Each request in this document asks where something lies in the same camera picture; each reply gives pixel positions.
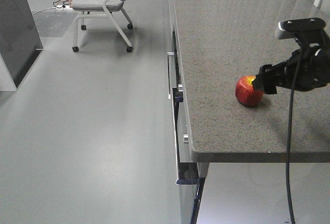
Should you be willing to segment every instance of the gray floor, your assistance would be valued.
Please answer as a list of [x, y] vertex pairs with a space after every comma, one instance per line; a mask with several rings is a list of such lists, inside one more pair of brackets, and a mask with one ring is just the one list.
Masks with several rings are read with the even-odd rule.
[[[56, 0], [28, 1], [38, 11]], [[168, 0], [125, 8], [133, 53], [103, 19], [86, 20], [73, 53], [70, 24], [61, 37], [42, 37], [17, 92], [0, 93], [1, 223], [180, 223]]]

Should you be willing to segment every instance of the chair seat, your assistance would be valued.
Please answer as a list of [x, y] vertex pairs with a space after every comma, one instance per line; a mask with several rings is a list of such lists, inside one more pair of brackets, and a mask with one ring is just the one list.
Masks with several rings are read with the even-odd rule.
[[[78, 11], [103, 11], [103, 0], [72, 0], [72, 8]], [[120, 0], [109, 0], [107, 8], [109, 11], [120, 11], [124, 2]]]

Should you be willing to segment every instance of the black cable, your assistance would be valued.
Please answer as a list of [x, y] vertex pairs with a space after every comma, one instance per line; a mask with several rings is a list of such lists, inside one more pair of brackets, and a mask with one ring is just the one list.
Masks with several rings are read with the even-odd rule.
[[62, 2], [62, 3], [63, 3], [62, 6], [61, 6], [61, 7], [57, 7], [55, 4], [58, 3], [59, 1], [62, 1], [62, 0], [57, 0], [57, 1], [53, 2], [53, 5], [54, 5], [54, 7], [61, 9], [61, 8], [64, 8], [65, 5], [69, 5], [69, 4], [65, 4], [65, 2], [69, 2], [69, 1], [71, 1], [71, 0], [64, 0], [64, 1]]
[[297, 62], [297, 66], [294, 72], [292, 86], [291, 86], [291, 93], [290, 93], [290, 106], [289, 106], [289, 120], [288, 120], [288, 136], [287, 136], [287, 151], [286, 151], [286, 167], [285, 167], [285, 174], [286, 174], [286, 187], [287, 187], [287, 196], [288, 196], [288, 205], [289, 205], [289, 213], [291, 224], [295, 224], [293, 207], [292, 207], [292, 199], [291, 199], [291, 188], [290, 188], [290, 149], [291, 149], [291, 134], [292, 134], [292, 112], [293, 112], [293, 96], [294, 96], [294, 87], [295, 82], [298, 76], [298, 71], [300, 68], [300, 62], [303, 58], [303, 51], [300, 51], [300, 58]]

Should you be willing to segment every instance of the kitchen counter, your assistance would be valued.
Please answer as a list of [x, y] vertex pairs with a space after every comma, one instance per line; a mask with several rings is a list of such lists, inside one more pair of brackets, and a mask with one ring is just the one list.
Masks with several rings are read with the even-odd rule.
[[[174, 0], [174, 11], [192, 160], [284, 162], [290, 90], [247, 108], [235, 85], [299, 49], [275, 38], [279, 21], [329, 17], [308, 0]], [[329, 96], [330, 87], [295, 92], [292, 162], [330, 162]]]

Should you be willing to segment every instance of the cabinet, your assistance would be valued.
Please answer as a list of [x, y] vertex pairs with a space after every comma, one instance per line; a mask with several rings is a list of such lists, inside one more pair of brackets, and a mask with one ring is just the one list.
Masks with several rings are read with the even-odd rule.
[[[330, 163], [292, 163], [297, 224], [330, 220]], [[290, 224], [285, 163], [210, 163], [197, 224]]]
[[187, 131], [184, 86], [180, 72], [180, 55], [176, 38], [173, 0], [170, 1], [171, 50], [168, 52], [169, 99], [172, 103], [174, 145], [176, 151], [177, 180], [180, 194], [181, 224], [195, 224], [198, 216], [205, 177], [201, 167], [191, 161]]

